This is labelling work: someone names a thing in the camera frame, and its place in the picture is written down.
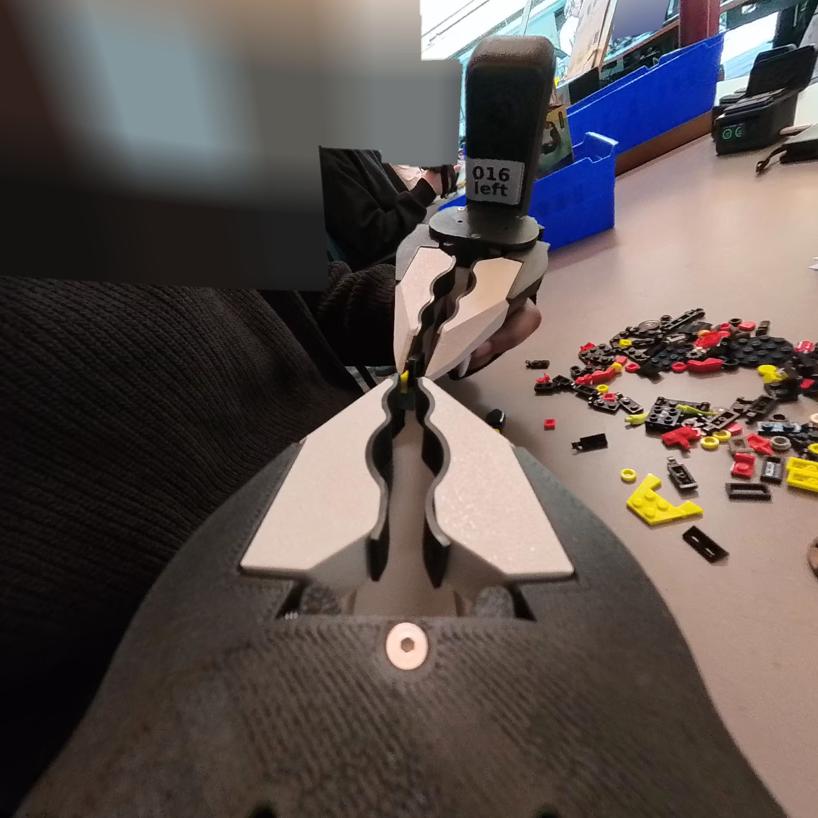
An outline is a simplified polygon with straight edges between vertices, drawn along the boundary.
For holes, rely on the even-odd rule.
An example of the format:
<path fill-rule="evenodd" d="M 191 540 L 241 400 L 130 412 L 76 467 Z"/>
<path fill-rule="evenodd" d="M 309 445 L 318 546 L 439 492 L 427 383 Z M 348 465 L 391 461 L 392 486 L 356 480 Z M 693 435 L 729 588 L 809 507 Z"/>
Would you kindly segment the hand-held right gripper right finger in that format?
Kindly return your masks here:
<path fill-rule="evenodd" d="M 489 588 L 574 578 L 519 447 L 426 377 L 415 426 L 420 559 L 436 613 L 470 614 Z"/>

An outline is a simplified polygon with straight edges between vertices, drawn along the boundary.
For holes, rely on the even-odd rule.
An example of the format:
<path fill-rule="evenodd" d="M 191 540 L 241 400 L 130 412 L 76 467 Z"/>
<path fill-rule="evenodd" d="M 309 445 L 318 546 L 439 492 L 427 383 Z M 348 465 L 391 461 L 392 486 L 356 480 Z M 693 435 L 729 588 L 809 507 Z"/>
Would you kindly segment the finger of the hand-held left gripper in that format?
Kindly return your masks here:
<path fill-rule="evenodd" d="M 425 378 L 436 380 L 461 368 L 501 327 L 509 310 L 509 294 L 523 265 L 508 258 L 476 261 L 472 268 L 474 286 L 457 298 L 452 316 L 433 333 Z"/>
<path fill-rule="evenodd" d="M 424 371 L 435 334 L 455 285 L 455 257 L 439 248 L 418 248 L 395 289 L 395 366 Z"/>

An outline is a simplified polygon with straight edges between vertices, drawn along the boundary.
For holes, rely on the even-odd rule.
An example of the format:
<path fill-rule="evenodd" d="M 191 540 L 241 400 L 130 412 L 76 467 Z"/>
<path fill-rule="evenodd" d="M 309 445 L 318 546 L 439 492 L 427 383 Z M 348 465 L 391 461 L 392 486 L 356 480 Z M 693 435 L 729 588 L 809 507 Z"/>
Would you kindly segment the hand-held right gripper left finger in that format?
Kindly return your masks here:
<path fill-rule="evenodd" d="M 251 578 L 288 580 L 332 596 L 344 614 L 389 558 L 400 378 L 369 390 L 298 445 L 240 559 Z"/>

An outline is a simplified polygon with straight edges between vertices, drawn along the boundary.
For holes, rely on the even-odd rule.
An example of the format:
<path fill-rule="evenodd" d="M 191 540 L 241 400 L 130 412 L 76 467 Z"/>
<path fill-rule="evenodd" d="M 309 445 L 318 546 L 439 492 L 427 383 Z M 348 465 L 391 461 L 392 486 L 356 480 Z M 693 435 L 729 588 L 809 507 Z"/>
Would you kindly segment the pile of lego pieces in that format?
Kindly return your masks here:
<path fill-rule="evenodd" d="M 610 340 L 588 342 L 568 374 L 550 374 L 547 359 L 526 360 L 537 372 L 540 397 L 572 394 L 600 414 L 620 415 L 629 429 L 642 429 L 670 452 L 667 472 L 681 495 L 699 484 L 684 458 L 695 447 L 726 451 L 731 461 L 725 494 L 732 501 L 766 502 L 772 486 L 816 495 L 816 412 L 791 419 L 786 410 L 816 403 L 816 342 L 792 342 L 771 333 L 771 322 L 733 317 L 705 320 L 703 308 L 668 314 L 626 326 Z M 736 397 L 725 406 L 709 401 L 656 396 L 648 404 L 622 389 L 629 373 L 651 384 L 665 376 L 708 376 L 752 371 L 761 393 Z"/>

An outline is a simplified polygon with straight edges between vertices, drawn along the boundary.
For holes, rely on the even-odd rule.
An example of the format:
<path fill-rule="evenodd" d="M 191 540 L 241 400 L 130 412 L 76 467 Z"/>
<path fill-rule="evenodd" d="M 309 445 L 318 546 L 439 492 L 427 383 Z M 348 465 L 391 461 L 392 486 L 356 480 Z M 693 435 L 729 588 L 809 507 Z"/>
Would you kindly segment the person's left forearm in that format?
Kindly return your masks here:
<path fill-rule="evenodd" d="M 259 295 L 292 333 L 333 388 L 362 393 L 349 368 L 390 366 L 394 359 L 394 267 L 379 264 L 353 271 L 329 264 L 323 291 L 260 290 Z"/>

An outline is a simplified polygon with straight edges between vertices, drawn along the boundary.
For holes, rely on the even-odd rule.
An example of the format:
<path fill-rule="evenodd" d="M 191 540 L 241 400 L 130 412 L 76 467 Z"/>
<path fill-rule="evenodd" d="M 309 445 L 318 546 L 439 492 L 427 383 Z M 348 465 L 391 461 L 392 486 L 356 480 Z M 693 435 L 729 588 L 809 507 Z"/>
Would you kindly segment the yellow wedge lego plate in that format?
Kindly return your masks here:
<path fill-rule="evenodd" d="M 661 484 L 659 477 L 648 474 L 626 500 L 629 510 L 643 522 L 653 527 L 703 514 L 703 509 L 692 501 L 671 504 L 658 493 Z"/>

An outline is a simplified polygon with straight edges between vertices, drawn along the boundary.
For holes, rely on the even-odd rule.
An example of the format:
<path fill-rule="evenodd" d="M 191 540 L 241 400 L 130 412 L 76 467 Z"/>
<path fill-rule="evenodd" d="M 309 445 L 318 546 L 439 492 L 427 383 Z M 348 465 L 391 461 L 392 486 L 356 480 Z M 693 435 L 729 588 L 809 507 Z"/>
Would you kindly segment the black rectangular lego tile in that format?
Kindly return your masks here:
<path fill-rule="evenodd" d="M 691 526 L 682 535 L 682 540 L 709 564 L 718 564 L 729 558 L 730 553 L 709 537 L 701 528 Z"/>

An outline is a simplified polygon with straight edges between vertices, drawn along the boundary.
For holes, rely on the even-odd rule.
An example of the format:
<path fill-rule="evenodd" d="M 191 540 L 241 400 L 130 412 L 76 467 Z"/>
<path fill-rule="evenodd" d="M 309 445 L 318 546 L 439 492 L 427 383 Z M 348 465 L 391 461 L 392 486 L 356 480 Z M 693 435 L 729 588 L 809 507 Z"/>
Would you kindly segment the person's left hand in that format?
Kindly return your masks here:
<path fill-rule="evenodd" d="M 479 372 L 499 356 L 525 342 L 536 332 L 541 320 L 541 312 L 532 299 L 510 308 L 502 326 L 472 353 L 465 375 Z"/>

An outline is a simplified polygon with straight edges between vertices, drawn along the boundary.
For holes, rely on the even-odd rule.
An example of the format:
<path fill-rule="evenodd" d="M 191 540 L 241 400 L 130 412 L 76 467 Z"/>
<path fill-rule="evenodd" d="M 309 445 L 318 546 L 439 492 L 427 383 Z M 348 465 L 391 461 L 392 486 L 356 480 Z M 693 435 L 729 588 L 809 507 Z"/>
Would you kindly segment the cardboard box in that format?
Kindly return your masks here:
<path fill-rule="evenodd" d="M 573 162 L 573 146 L 567 121 L 567 106 L 550 106 L 541 139 L 537 178 L 568 167 Z"/>

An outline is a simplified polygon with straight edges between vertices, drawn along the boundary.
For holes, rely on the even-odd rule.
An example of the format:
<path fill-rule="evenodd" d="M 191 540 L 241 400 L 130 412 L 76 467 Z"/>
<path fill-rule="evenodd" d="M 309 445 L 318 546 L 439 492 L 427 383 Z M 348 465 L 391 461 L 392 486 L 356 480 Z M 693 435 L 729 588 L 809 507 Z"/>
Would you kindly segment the black charger box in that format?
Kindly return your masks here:
<path fill-rule="evenodd" d="M 760 150 L 794 123 L 798 96 L 812 80 L 816 47 L 780 46 L 759 53 L 748 85 L 721 97 L 711 135 L 718 156 Z"/>

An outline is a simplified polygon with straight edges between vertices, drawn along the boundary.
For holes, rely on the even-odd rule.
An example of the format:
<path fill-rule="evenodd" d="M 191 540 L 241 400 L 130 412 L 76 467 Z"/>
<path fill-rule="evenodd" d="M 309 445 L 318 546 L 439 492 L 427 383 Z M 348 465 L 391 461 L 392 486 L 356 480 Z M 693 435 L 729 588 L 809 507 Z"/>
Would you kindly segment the black power adapter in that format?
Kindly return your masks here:
<path fill-rule="evenodd" d="M 817 159 L 817 124 L 803 128 L 793 136 L 774 148 L 770 154 L 760 160 L 755 169 L 756 175 L 763 174 L 773 158 L 778 158 L 780 164 L 801 163 Z"/>

